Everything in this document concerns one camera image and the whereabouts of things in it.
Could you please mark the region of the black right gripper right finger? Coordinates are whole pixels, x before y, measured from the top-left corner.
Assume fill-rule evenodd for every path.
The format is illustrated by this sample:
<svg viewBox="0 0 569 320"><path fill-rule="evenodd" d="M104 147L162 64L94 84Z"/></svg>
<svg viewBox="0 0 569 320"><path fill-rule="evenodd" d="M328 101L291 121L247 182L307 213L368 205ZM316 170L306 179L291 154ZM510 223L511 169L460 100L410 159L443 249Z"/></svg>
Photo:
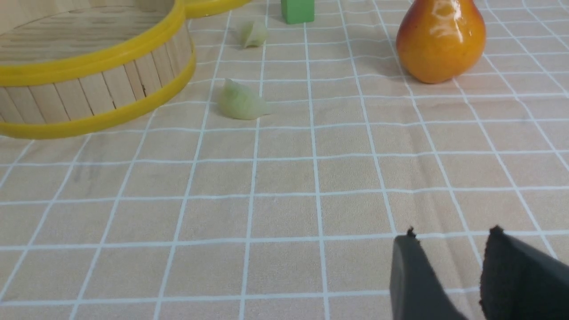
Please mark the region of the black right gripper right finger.
<svg viewBox="0 0 569 320"><path fill-rule="evenodd" d="M497 225L486 241L480 304L488 320L566 320L568 265Z"/></svg>

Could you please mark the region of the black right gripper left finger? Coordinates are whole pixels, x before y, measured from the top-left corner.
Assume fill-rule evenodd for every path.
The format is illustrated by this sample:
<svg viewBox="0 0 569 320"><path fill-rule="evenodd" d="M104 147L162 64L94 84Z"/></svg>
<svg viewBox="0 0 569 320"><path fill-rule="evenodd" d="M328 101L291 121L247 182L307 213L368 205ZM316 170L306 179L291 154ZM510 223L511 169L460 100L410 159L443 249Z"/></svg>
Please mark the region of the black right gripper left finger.
<svg viewBox="0 0 569 320"><path fill-rule="evenodd" d="M414 229L393 239L390 300L394 320L465 320L449 299Z"/></svg>

